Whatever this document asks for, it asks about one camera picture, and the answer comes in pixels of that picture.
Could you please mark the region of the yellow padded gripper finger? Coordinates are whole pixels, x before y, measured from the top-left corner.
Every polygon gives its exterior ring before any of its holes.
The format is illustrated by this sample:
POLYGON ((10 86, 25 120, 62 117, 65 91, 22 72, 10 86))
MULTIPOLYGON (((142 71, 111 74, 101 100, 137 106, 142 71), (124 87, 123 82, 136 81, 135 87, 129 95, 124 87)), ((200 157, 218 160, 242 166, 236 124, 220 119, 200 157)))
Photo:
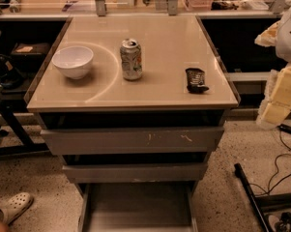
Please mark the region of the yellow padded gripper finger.
POLYGON ((271 70, 260 103, 256 124, 260 128, 279 126, 291 112, 291 63, 281 71, 271 70))
POLYGON ((269 47, 276 46, 276 34, 279 22, 273 23, 269 28, 259 34, 254 43, 260 46, 269 47))

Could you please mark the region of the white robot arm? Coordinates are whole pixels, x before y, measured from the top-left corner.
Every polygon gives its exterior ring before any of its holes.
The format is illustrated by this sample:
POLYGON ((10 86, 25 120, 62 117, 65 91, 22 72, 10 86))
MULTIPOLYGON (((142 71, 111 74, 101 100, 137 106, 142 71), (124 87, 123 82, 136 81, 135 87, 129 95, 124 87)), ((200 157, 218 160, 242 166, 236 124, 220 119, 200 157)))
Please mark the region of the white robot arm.
POLYGON ((254 41, 274 46, 276 56, 287 62, 281 71, 271 70, 260 103, 256 124, 265 130, 279 126, 291 112, 291 7, 254 41))

